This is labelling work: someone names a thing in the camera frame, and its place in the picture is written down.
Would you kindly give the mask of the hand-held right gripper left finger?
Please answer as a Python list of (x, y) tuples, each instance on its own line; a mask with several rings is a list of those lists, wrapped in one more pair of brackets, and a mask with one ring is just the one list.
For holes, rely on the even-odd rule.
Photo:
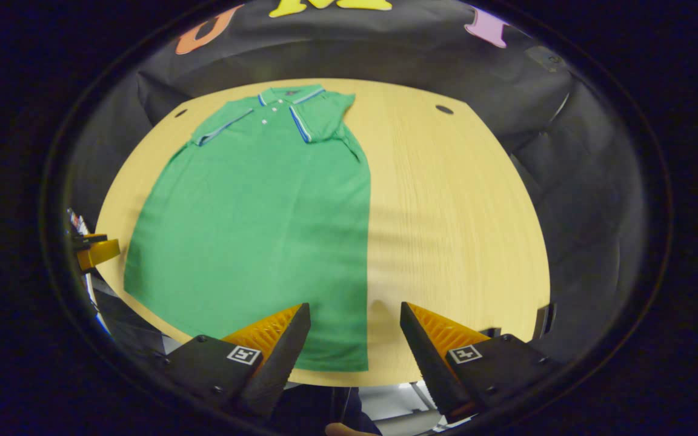
[(238, 329), (223, 339), (199, 334), (166, 354), (164, 377), (208, 408), (266, 420), (293, 372), (311, 328), (301, 303)]

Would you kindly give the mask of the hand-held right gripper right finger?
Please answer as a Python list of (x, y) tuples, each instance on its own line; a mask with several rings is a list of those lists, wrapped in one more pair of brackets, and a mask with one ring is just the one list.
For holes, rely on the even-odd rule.
[(499, 408), (562, 367), (512, 334), (489, 337), (409, 302), (400, 306), (400, 328), (447, 420)]

